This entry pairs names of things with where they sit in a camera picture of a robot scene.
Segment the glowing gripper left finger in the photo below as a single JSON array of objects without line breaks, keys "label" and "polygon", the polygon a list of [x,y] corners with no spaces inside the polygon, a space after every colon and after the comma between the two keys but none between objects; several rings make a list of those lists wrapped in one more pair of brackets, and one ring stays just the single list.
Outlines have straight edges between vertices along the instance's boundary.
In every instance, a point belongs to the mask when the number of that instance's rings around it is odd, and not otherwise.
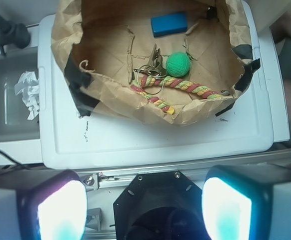
[{"label": "glowing gripper left finger", "polygon": [[21,170],[17,212],[23,240],[80,240],[87,193],[73,170]]}]

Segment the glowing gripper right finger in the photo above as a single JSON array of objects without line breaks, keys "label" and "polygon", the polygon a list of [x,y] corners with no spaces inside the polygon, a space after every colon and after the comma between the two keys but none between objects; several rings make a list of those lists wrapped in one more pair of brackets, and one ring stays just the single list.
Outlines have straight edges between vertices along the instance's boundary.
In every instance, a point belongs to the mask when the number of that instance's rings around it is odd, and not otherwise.
[{"label": "glowing gripper right finger", "polygon": [[272,191],[270,167],[215,165],[202,189],[202,215],[213,240],[267,240]]}]

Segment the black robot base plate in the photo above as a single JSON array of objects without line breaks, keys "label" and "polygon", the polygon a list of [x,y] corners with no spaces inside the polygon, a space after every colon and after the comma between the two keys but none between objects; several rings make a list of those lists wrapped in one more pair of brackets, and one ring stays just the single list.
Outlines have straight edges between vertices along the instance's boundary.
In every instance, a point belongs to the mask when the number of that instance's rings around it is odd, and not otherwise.
[{"label": "black robot base plate", "polygon": [[180,171],[138,174],[113,203],[118,240],[209,240],[202,189]]}]

